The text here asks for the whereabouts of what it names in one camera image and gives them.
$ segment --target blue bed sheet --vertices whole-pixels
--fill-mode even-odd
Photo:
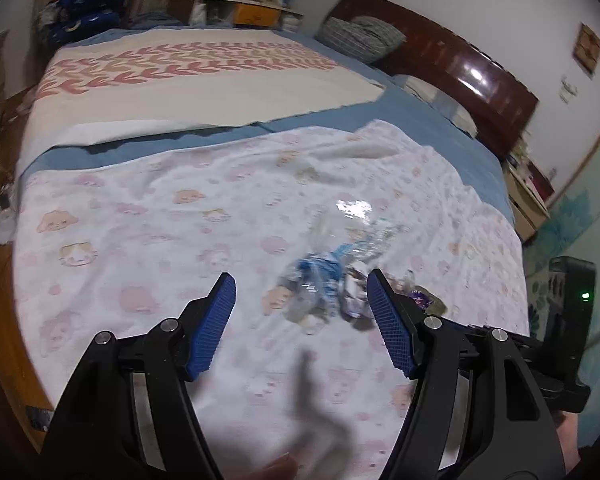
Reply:
[[[132,30],[108,30],[88,40],[75,43],[74,46],[111,41],[127,34],[138,33]],[[456,168],[465,185],[472,186],[481,200],[493,205],[513,224],[513,214],[500,163],[485,146],[458,130],[426,103],[405,93],[383,72],[343,56],[313,38],[288,32],[277,32],[277,34],[295,40],[366,78],[384,84],[386,91],[372,103],[313,112],[269,123],[255,123],[239,128],[187,130],[106,142],[94,146],[59,146],[40,155],[25,171],[23,182],[40,170],[100,168],[167,150],[220,144],[301,126],[326,126],[353,132],[374,119],[381,119],[398,126],[420,145],[432,146]]]

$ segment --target headboard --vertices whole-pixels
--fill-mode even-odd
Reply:
[[[447,28],[387,0],[340,0],[329,16],[373,16],[391,23],[405,43],[374,65],[388,75],[413,75],[466,108],[478,140],[504,160],[533,114],[538,98],[493,59]]]

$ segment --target metal screw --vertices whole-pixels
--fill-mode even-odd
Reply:
[[[424,319],[424,324],[432,330],[437,330],[442,326],[442,321],[440,321],[436,316],[429,316]]]
[[[169,319],[165,319],[162,323],[160,323],[160,330],[163,332],[173,332],[178,327],[178,320],[170,317]]]
[[[501,328],[494,328],[491,331],[491,335],[494,339],[497,339],[498,341],[506,341],[509,338],[507,333]]]
[[[111,341],[111,334],[106,330],[103,332],[98,332],[93,340],[96,342],[96,345],[106,345],[109,341]]]

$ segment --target cartoon print blanket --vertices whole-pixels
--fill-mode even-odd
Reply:
[[[16,174],[53,146],[265,123],[382,90],[268,30],[161,28],[62,48],[38,85]]]
[[[382,121],[354,134],[300,128],[30,177],[16,311],[51,402],[99,330],[145,333],[227,271],[237,304],[211,369],[190,389],[222,472],[291,450],[306,478],[345,469],[344,478],[375,480],[410,382],[373,322],[301,326],[280,314],[287,298],[276,293],[282,269],[310,250],[316,211],[353,199],[402,225],[380,258],[385,272],[413,269],[453,320],[528,333],[520,242],[442,156]],[[151,457],[150,423],[141,428]]]

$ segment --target pillow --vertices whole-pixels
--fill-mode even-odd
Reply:
[[[395,75],[394,83],[405,92],[415,95],[421,101],[428,103],[443,117],[449,119],[459,130],[464,131],[472,139],[478,134],[471,114],[455,99],[449,97],[439,88],[412,75]]]
[[[349,23],[338,18],[326,20],[315,39],[363,63],[370,64],[395,50],[405,40],[404,35],[395,27],[371,18],[354,18],[361,23]]]

